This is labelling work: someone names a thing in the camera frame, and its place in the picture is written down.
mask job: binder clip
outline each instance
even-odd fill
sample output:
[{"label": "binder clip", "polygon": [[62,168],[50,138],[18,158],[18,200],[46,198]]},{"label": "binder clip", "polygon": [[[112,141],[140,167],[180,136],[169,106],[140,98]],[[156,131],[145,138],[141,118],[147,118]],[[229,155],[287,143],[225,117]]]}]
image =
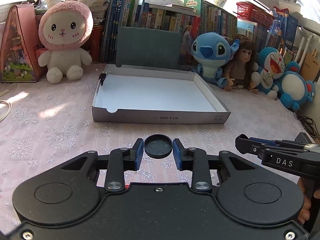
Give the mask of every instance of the binder clip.
[{"label": "binder clip", "polygon": [[106,79],[106,77],[109,75],[111,70],[109,70],[107,73],[100,73],[100,74],[99,74],[99,70],[98,69],[96,69],[96,71],[98,73],[99,81],[101,82],[101,86],[103,86],[103,82]]}]

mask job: stitch plush toy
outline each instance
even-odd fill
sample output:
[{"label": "stitch plush toy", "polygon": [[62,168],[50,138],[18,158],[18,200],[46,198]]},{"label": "stitch plush toy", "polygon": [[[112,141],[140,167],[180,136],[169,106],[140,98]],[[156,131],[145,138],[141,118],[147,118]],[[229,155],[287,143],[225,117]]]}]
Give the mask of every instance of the stitch plush toy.
[{"label": "stitch plush toy", "polygon": [[[189,32],[184,34],[184,41],[191,41]],[[190,42],[191,55],[199,63],[196,72],[204,81],[217,84],[219,87],[228,85],[228,79],[222,77],[222,66],[233,58],[239,48],[239,40],[229,45],[225,38],[217,33],[204,33]]]},{"label": "stitch plush toy", "polygon": [[93,27],[89,5],[95,0],[47,0],[48,10],[39,25],[39,38],[48,49],[38,62],[48,66],[47,79],[52,84],[66,75],[69,80],[79,80],[83,75],[82,63],[89,65],[92,58],[80,46],[90,37]]},{"label": "stitch plush toy", "polygon": [[285,69],[281,54],[272,47],[264,48],[258,54],[257,64],[253,68],[251,80],[256,88],[276,99],[279,91],[276,80],[283,75]]},{"label": "stitch plush toy", "polygon": [[298,111],[307,100],[312,102],[315,86],[311,81],[305,82],[298,74],[300,71],[298,63],[288,63],[286,70],[278,80],[280,101],[286,108]]}]

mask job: screw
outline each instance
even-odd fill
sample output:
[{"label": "screw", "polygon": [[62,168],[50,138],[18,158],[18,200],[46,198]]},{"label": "screw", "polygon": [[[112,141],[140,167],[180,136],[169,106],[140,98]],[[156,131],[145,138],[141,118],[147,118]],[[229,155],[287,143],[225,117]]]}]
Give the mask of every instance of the screw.
[{"label": "screw", "polygon": [[30,233],[30,232],[24,232],[22,234],[22,237],[25,239],[25,240],[32,240],[33,239],[33,234]]},{"label": "screw", "polygon": [[209,183],[204,182],[204,181],[199,181],[195,183],[195,188],[196,189],[208,189],[210,187]]},{"label": "screw", "polygon": [[285,235],[285,240],[293,240],[295,239],[296,234],[294,232],[289,232]]},{"label": "screw", "polygon": [[113,189],[113,190],[116,190],[116,189],[120,189],[122,186],[122,184],[118,181],[112,181],[112,182],[109,182],[108,185],[107,185],[107,188],[108,189]]},{"label": "screw", "polygon": [[155,191],[156,191],[156,192],[163,192],[163,191],[164,191],[164,189],[163,189],[163,188],[161,188],[161,187],[156,187],[156,188],[155,188]]}]

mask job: black cable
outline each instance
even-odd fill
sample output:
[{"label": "black cable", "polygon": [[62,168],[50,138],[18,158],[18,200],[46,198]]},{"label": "black cable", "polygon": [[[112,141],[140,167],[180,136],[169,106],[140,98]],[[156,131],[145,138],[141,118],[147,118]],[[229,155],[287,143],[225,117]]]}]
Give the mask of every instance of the black cable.
[{"label": "black cable", "polygon": [[301,122],[303,128],[312,137],[312,139],[317,139],[320,137],[316,123],[313,119],[300,114],[298,115],[298,120]]}]

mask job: red basket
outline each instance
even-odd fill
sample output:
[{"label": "red basket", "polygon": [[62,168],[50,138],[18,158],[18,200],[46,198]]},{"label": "red basket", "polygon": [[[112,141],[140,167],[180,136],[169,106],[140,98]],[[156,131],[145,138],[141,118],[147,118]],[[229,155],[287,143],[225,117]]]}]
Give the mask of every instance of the red basket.
[{"label": "red basket", "polygon": [[257,22],[263,27],[270,29],[273,20],[275,19],[271,14],[265,12],[263,9],[249,2],[238,2],[237,17],[243,20]]}]

